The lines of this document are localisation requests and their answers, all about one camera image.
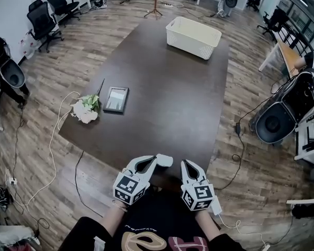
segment wooden floor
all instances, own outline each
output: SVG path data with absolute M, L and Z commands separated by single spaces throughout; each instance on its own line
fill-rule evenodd
M 54 176 L 49 142 L 61 100 L 69 92 L 81 92 L 98 67 L 144 21 L 143 15 L 147 10 L 152 9 L 150 1 L 132 0 L 120 4 L 121 1 L 109 0 L 107 9 L 82 15 L 81 21 L 71 20 L 66 28 L 61 27 L 64 41 L 53 43 L 49 54 L 44 50 L 32 60 L 24 61 L 21 66 L 31 91 L 23 114 L 25 124 L 18 131 L 15 170 L 17 190 L 24 202 Z M 225 104 L 207 172 L 214 187 L 220 188 L 229 182 L 238 169 L 238 162 L 234 162 L 231 156 L 233 153 L 240 155 L 242 145 L 234 133 L 234 125 L 241 116 L 270 95 L 271 85 L 281 78 L 279 68 L 282 59 L 277 57 L 278 61 L 262 73 L 257 70 L 273 43 L 268 35 L 263 36 L 256 29 L 261 18 L 251 10 L 235 10 L 225 19 L 209 18 L 207 16 L 216 9 L 215 3 L 204 0 L 197 7 L 189 0 L 165 1 L 177 5 L 182 2 L 188 11 L 159 5 L 164 16 L 184 16 L 215 27 L 230 44 Z M 70 109 L 71 101 L 67 100 L 62 113 Z M 16 106 L 6 95 L 2 96 L 0 124 L 4 131 L 0 132 L 0 184 L 4 183 L 5 170 L 13 171 L 15 130 L 20 115 Z M 265 241 L 275 243 L 286 233 L 291 223 L 286 200 L 314 198 L 314 185 L 308 182 L 308 170 L 293 160 L 294 136 L 284 140 L 279 147 L 264 144 L 249 132 L 248 120 L 251 116 L 241 122 L 241 135 L 245 143 L 241 170 L 227 189 L 216 191 L 216 194 L 226 224 L 234 226 L 240 220 L 241 232 L 260 232 Z M 57 132 L 52 149 L 57 177 L 29 205 L 33 216 L 46 218 L 50 223 L 48 230 L 40 228 L 44 250 L 57 249 L 81 216 L 100 220 L 99 216 L 81 204 L 75 189 L 74 169 L 82 151 L 61 138 Z M 101 215 L 111 204 L 111 189 L 116 176 L 117 172 L 110 166 L 84 154 L 77 173 L 78 186 L 84 202 Z M 6 215 L 14 223 L 36 228 L 36 221 L 27 211 L 21 215 L 9 207 Z M 270 250 L 312 250 L 313 225 L 311 219 L 294 219 L 288 235 Z M 240 241 L 247 250 L 260 250 L 262 246 L 259 235 L 239 235 L 236 230 L 225 227 L 222 231 Z

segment white flower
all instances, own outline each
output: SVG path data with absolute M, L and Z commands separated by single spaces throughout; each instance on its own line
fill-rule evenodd
M 98 117 L 98 113 L 91 111 L 91 106 L 84 106 L 81 99 L 71 106 L 73 107 L 72 116 L 76 116 L 78 120 L 83 123 L 89 123 Z

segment dark wooden table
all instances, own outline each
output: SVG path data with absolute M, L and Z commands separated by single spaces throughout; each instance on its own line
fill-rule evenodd
M 82 95 L 100 92 L 102 106 L 111 86 L 128 87 L 123 115 L 101 111 L 83 124 L 68 115 L 59 134 L 119 170 L 135 157 L 172 156 L 157 168 L 151 184 L 179 188 L 180 162 L 205 171 L 210 162 L 225 94 L 229 46 L 223 39 L 208 61 L 166 44 L 170 20 L 144 20 L 114 50 Z

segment white plastic basket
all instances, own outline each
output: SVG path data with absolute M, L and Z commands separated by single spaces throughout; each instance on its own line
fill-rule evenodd
M 204 60 L 217 47 L 222 33 L 196 21 L 176 17 L 166 26 L 167 44 L 185 50 Z

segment wire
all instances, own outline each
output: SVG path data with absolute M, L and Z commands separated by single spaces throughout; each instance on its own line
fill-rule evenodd
M 53 136 L 54 136 L 54 132 L 55 132 L 55 130 L 56 130 L 56 127 L 57 127 L 58 130 L 59 130 L 59 123 L 60 123 L 61 120 L 62 120 L 66 115 L 68 115 L 68 114 L 70 113 L 70 111 L 71 111 L 71 110 L 68 111 L 67 113 L 65 113 L 65 114 L 60 118 L 61 108 L 62 108 L 62 105 L 63 105 L 64 101 L 66 100 L 67 97 L 69 97 L 69 96 L 70 96 L 71 94 L 73 94 L 73 93 L 76 93 L 76 94 L 78 94 L 78 95 L 80 96 L 80 94 L 79 94 L 78 92 L 72 91 L 71 93 L 69 93 L 69 94 L 62 100 L 62 102 L 61 102 L 61 104 L 60 104 L 60 107 L 59 107 L 59 111 L 58 111 L 57 122 L 56 122 L 56 124 L 54 125 L 53 131 L 52 131 L 51 140 L 50 140 L 50 143 L 49 143 L 49 150 L 50 150 L 50 153 L 51 153 L 51 158 L 52 158 L 52 162 L 53 162 L 53 168 L 54 168 L 54 171 L 55 171 L 54 176 L 53 176 L 52 180 L 51 180 L 48 184 L 46 184 L 43 188 L 39 189 L 39 190 L 29 199 L 29 201 L 28 201 L 26 204 L 19 203 L 19 202 L 16 200 L 16 202 L 17 202 L 20 206 L 28 206 L 28 204 L 30 204 L 30 202 L 32 201 L 32 199 L 33 199 L 40 191 L 42 191 L 43 189 L 45 189 L 45 188 L 47 188 L 49 185 L 51 185 L 51 184 L 53 183 L 54 179 L 55 179 L 56 176 L 57 176 L 57 169 L 56 169 L 56 164 L 55 164 L 55 162 L 54 162 L 53 153 L 52 153 L 52 150 L 51 150 L 51 143 L 52 143 L 52 140 L 53 140 Z
M 255 111 L 261 104 L 263 104 L 264 102 L 266 102 L 267 100 L 269 100 L 270 98 L 272 98 L 275 94 L 277 94 L 277 93 L 279 92 L 279 90 L 281 90 L 287 83 L 289 83 L 290 81 L 292 81 L 292 79 L 294 79 L 295 77 L 296 77 L 296 75 L 293 76 L 293 77 L 292 77 L 289 81 L 287 81 L 285 84 L 283 84 L 271 97 L 269 97 L 269 98 L 267 98 L 266 100 L 262 101 L 261 103 L 259 103 L 259 104 L 257 105 L 256 108 L 254 108 L 254 109 L 252 109 L 251 111 L 247 112 L 247 113 L 246 113 L 244 116 L 242 116 L 242 117 L 239 119 L 239 121 L 236 123 L 236 134 L 237 134 L 237 136 L 239 137 L 239 139 L 240 139 L 240 141 L 241 141 L 241 143 L 242 143 L 242 154 L 241 154 L 241 156 L 239 156 L 238 154 L 233 154 L 233 155 L 231 156 L 231 158 L 232 158 L 235 162 L 237 161 L 237 159 L 239 159 L 240 165 L 239 165 L 239 168 L 237 169 L 237 171 L 236 171 L 234 177 L 229 181 L 229 183 L 228 183 L 227 185 L 225 185 L 223 188 L 215 188 L 215 190 L 224 190 L 224 189 L 226 189 L 226 188 L 235 180 L 235 178 L 236 178 L 238 172 L 239 172 L 240 169 L 241 169 L 243 154 L 244 154 L 244 151 L 245 151 L 245 145 L 244 145 L 244 143 L 243 143 L 243 141 L 242 141 L 242 139 L 241 139 L 241 136 L 240 136 L 240 132 L 241 132 L 241 123 L 240 123 L 240 122 L 241 122 L 241 120 L 242 120 L 245 116 L 247 116 L 248 114 L 250 114 L 250 113 L 252 113 L 253 111 Z
M 239 225 L 241 224 L 241 221 L 240 221 L 240 220 L 237 220 L 237 221 L 236 221 L 235 227 L 229 227 L 229 226 L 225 225 L 225 223 L 223 222 L 223 220 L 222 220 L 220 214 L 218 214 L 218 216 L 220 217 L 220 220 L 221 220 L 221 222 L 223 223 L 223 225 L 224 225 L 225 227 L 227 227 L 227 228 L 229 228 L 229 229 L 237 229 L 237 231 L 239 232 L 239 234 L 242 234 L 242 235 L 259 234 L 259 235 L 261 236 L 261 240 L 262 240 L 262 242 L 263 242 L 263 244 L 264 244 L 264 247 L 266 247 L 266 243 L 263 241 L 263 235 L 262 235 L 261 233 L 259 233 L 259 232 L 241 233 L 240 230 L 239 230 L 239 228 L 238 228 Z
M 266 102 L 267 100 L 271 99 L 274 95 L 276 95 L 286 84 L 290 83 L 296 76 L 297 76 L 297 75 L 293 76 L 290 80 L 288 80 L 285 84 L 283 84 L 275 93 L 271 93 L 271 94 L 272 94 L 271 97 L 269 97 L 269 98 L 267 98 L 266 100 L 262 101 L 261 103 L 259 103 L 259 104 L 257 105 L 256 108 L 252 109 L 251 111 L 249 111 L 249 112 L 247 112 L 245 115 L 243 115 L 243 116 L 239 119 L 238 123 L 240 123 L 241 120 L 242 120 L 245 116 L 247 116 L 248 114 L 252 113 L 252 112 L 253 112 L 254 110 L 256 110 L 260 105 L 262 105 L 264 102 Z
M 20 198 L 20 201 L 22 202 L 23 200 L 22 200 L 20 194 L 17 192 L 17 189 L 15 188 L 15 185 L 12 185 L 12 187 L 13 187 L 14 190 L 15 190 L 15 195 L 14 195 L 14 200 L 15 200 L 15 202 L 17 202 L 17 200 L 16 200 L 16 195 Z M 36 220 L 36 222 L 37 222 L 37 232 L 38 232 L 38 234 L 39 234 L 40 225 L 41 225 L 44 229 L 46 229 L 46 230 L 47 230 L 48 228 L 50 228 L 50 224 L 49 224 L 49 222 L 48 222 L 45 218 L 36 219 L 36 218 L 30 213 L 29 207 L 28 207 L 28 206 L 25 206 L 25 207 L 26 207 L 26 210 L 27 210 L 27 212 L 29 213 L 29 215 L 30 215 L 34 220 Z M 47 226 L 44 226 L 42 223 L 40 223 L 41 220 L 45 221 L 45 222 L 47 223 Z
M 291 230 L 292 224 L 293 224 L 293 218 L 294 218 L 294 217 L 292 216 L 291 224 L 290 224 L 290 226 L 289 226 L 287 232 L 284 234 L 284 236 L 283 236 L 278 242 L 276 242 L 276 243 L 267 242 L 267 243 L 270 244 L 271 246 L 272 246 L 272 245 L 277 245 L 277 244 L 279 244 L 279 243 L 286 237 L 286 235 L 289 233 L 289 231 Z
M 233 155 L 231 156 L 231 158 L 232 158 L 235 162 L 236 162 L 236 160 L 234 159 L 234 157 L 237 157 L 237 159 L 240 160 L 239 168 L 237 169 L 237 171 L 236 171 L 234 177 L 231 179 L 231 181 L 229 181 L 229 183 L 228 183 L 227 185 L 225 185 L 223 188 L 215 188 L 214 190 L 224 190 L 224 189 L 226 189 L 226 188 L 234 181 L 234 179 L 235 179 L 236 176 L 237 176 L 237 173 L 238 173 L 238 172 L 240 171 L 240 169 L 241 169 L 242 159 L 243 159 L 243 154 L 244 154 L 245 146 L 244 146 L 243 141 L 241 140 L 240 135 L 237 134 L 237 136 L 239 137 L 239 139 L 240 139 L 240 141 L 241 141 L 241 143 L 242 143 L 242 146 L 243 146 L 243 148 L 242 148 L 242 154 L 241 154 L 241 156 L 239 156 L 238 154 L 233 154 Z
M 20 115 L 19 126 L 17 127 L 17 129 L 15 131 L 16 141 L 15 141 L 15 163 L 14 163 L 14 167 L 13 167 L 13 179 L 15 179 L 14 178 L 14 172 L 15 172 L 15 167 L 16 167 L 16 163 L 17 163 L 17 141 L 18 141 L 17 133 L 19 131 L 19 128 L 23 127 L 24 124 L 25 124 L 25 121 L 23 120 L 23 108 L 21 108 L 21 115 Z
M 82 157 L 83 157 L 83 155 L 84 155 L 84 152 L 85 152 L 85 151 L 83 151 L 82 154 L 80 155 L 79 160 L 78 160 L 78 163 L 77 163 L 76 166 L 75 166 L 75 171 L 74 171 L 75 187 L 76 187 L 76 189 L 77 189 L 77 192 L 78 192 L 78 195 L 79 195 L 79 198 L 80 198 L 81 203 L 82 203 L 84 206 L 86 206 L 88 209 L 90 209 L 92 212 L 96 213 L 97 215 L 99 215 L 99 216 L 101 216 L 101 217 L 103 218 L 102 215 L 100 215 L 99 213 L 97 213 L 96 211 L 94 211 L 92 208 L 88 207 L 88 206 L 84 203 L 84 201 L 83 201 L 83 199 L 82 199 L 82 197 L 81 197 L 81 195 L 80 195 L 80 193 L 79 193 L 78 184 L 77 184 L 77 169 L 78 169 L 80 160 L 82 159 Z

